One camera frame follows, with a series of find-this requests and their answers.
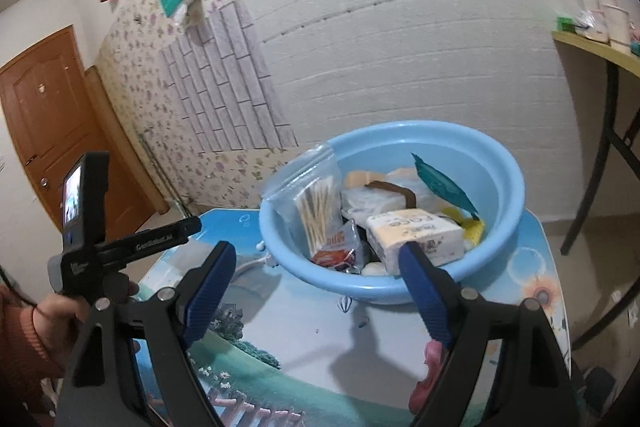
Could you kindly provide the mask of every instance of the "device screen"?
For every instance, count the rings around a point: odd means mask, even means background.
[[[80,213],[80,175],[82,164],[73,171],[65,182],[65,215],[64,223],[68,223],[78,217]]]

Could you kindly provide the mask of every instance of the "floor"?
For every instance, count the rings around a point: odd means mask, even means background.
[[[152,216],[140,230],[161,227],[180,218],[178,210],[172,208],[163,216]],[[615,290],[624,294],[640,274],[640,227],[637,217],[630,221],[607,218],[606,223],[592,224],[578,236],[567,257],[559,252],[566,225],[545,228],[558,268],[570,332],[575,338],[610,308]],[[136,261],[125,272],[139,281],[160,255]],[[628,315],[621,315],[575,352],[574,359],[583,370],[595,365],[604,367],[622,389],[640,359],[640,321],[631,328]]]

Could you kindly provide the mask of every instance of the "floral wallpaper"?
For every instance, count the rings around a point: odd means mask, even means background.
[[[200,152],[185,129],[179,100],[171,95],[159,64],[160,51],[189,25],[235,0],[197,0],[176,26],[158,0],[125,0],[100,48],[96,67],[133,147],[156,184],[158,175],[138,140],[142,134],[185,201],[212,206],[257,208],[258,183],[300,153],[293,148]]]

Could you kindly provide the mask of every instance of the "blue gripper pad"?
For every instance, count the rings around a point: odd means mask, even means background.
[[[199,268],[189,270],[177,287],[178,293],[185,290],[193,297],[180,311],[178,319],[184,325],[182,343],[190,347],[207,332],[222,296],[236,270],[236,248],[226,241],[220,241]]]
[[[398,255],[400,275],[418,307],[430,337],[448,348],[453,341],[453,335],[449,330],[449,313],[418,256],[426,260],[424,252],[415,243],[413,245],[407,243],[400,248]]]

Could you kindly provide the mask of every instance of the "blue cartoon tabletop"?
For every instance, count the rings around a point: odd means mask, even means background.
[[[200,241],[235,245],[238,266],[262,257],[257,210],[200,216]],[[167,251],[142,280],[145,299],[184,273]],[[569,364],[564,301],[540,222],[526,212],[518,246],[469,277],[486,299],[537,298]],[[430,340],[410,305],[375,306],[316,289],[281,267],[257,266],[227,289],[204,338],[189,350],[193,370],[226,427],[405,427],[410,396],[426,376]],[[464,425],[479,422],[495,374],[499,341],[487,347]],[[138,363],[150,404],[164,417],[146,349]]]

